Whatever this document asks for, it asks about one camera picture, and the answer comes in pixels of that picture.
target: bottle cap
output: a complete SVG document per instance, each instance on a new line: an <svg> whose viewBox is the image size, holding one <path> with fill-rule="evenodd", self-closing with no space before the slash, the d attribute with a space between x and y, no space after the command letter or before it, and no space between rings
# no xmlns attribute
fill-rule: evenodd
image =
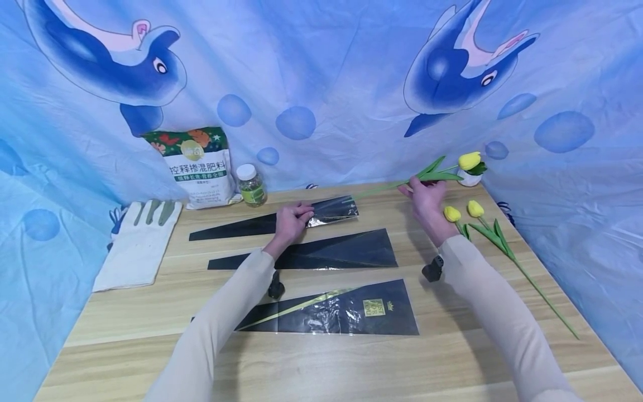
<svg viewBox="0 0 643 402"><path fill-rule="evenodd" d="M241 165L237 168L237 177L239 180L247 181L255 178L257 170L249 163Z"/></svg>

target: flower pot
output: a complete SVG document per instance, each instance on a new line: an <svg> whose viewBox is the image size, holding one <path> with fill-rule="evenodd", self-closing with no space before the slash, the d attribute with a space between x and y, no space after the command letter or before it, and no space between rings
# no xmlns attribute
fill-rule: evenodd
<svg viewBox="0 0 643 402"><path fill-rule="evenodd" d="M458 183L465 187L473 187L482 180L482 175L472 176L462 169L458 169L458 176L463 178L463 180L459 180Z"/></svg>

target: black plastic clip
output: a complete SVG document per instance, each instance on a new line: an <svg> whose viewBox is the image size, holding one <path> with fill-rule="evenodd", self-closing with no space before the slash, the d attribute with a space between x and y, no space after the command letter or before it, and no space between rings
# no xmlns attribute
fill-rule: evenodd
<svg viewBox="0 0 643 402"><path fill-rule="evenodd" d="M422 275L424 275L429 282L437 282L442 277L443 265L444 260L438 255L431 261L431 264L425 265L424 268L422 268Z"/></svg>
<svg viewBox="0 0 643 402"><path fill-rule="evenodd" d="M275 300L279 300L284 293L285 286L279 279L279 271L275 271L273 274L273 281L270 283L270 287L268 288L268 296Z"/></svg>

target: white cotton glove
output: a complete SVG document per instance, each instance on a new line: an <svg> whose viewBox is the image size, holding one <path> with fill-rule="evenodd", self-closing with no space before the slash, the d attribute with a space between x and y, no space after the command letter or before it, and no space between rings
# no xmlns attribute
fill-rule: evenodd
<svg viewBox="0 0 643 402"><path fill-rule="evenodd" d="M174 201L132 203L93 291L153 284L182 207Z"/></svg>

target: light wood tabletop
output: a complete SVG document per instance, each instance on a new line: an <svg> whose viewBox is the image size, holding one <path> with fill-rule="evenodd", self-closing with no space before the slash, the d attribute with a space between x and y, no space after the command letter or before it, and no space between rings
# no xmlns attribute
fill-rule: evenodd
<svg viewBox="0 0 643 402"><path fill-rule="evenodd" d="M94 294L36 400L140 401L163 370L190 318L231 276L210 259L250 252L270 235L188 242L191 232L270 214L285 202L321 200L374 188L360 185L272 193L260 208L184 210L156 283ZM560 290L482 186L449 184L446 203L463 222L477 200L498 218L509 246L579 333L576 340L516 266L479 233L471 240L518 292L543 328L572 386L586 402L639 402L643 396ZM516 401L511 377L475 317L442 282L421 275L437 251L395 190L357 201L359 219L311 228L303 242L386 228L399 268L282 271L282 299L404 279L419 336L235 333L215 368L216 401Z"/></svg>

